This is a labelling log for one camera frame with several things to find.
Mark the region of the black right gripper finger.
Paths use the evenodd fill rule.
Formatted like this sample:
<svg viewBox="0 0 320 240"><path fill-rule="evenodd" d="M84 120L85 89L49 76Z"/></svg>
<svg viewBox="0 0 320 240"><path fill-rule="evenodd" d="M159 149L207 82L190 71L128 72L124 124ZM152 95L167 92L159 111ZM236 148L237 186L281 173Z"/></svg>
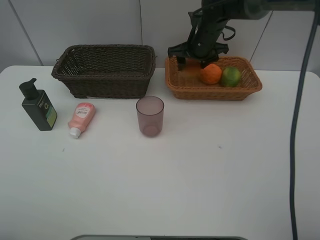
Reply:
<svg viewBox="0 0 320 240"><path fill-rule="evenodd" d="M208 65L213 64L219 60L219 56L212 56L206 59L200 60L200 67L202 69L206 68Z"/></svg>
<svg viewBox="0 0 320 240"><path fill-rule="evenodd" d="M177 61L178 70L179 71L184 70L186 67L186 58L181 57L181 56L177 56L176 61Z"/></svg>

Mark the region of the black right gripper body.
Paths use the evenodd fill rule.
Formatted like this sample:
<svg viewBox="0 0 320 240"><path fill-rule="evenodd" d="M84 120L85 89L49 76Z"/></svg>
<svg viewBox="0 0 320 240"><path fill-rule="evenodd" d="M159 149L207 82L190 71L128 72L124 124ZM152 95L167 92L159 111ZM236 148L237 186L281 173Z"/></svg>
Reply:
<svg viewBox="0 0 320 240"><path fill-rule="evenodd" d="M191 31L187 41L169 47L168 57L177 57L181 62L192 58L201 63L212 63L219 59L220 54L227 54L229 46L219 43L218 38L223 36L223 30L228 28L228 19L225 17L208 17L191 15Z"/></svg>

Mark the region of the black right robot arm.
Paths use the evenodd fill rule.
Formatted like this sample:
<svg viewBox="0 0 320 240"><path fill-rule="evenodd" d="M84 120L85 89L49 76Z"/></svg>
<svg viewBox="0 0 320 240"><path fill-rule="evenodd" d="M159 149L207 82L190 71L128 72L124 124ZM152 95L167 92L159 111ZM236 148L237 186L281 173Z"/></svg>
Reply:
<svg viewBox="0 0 320 240"><path fill-rule="evenodd" d="M310 53L320 24L320 2L318 0L203 0L201 8L189 12L191 31L187 41L169 47L168 57L176 57L180 66L191 58L202 68L219 60L220 54L227 54L229 47L219 43L223 30L236 30L227 25L229 20L260 20L270 11L312 11L314 19L309 40L302 61L302 70L308 66Z"/></svg>

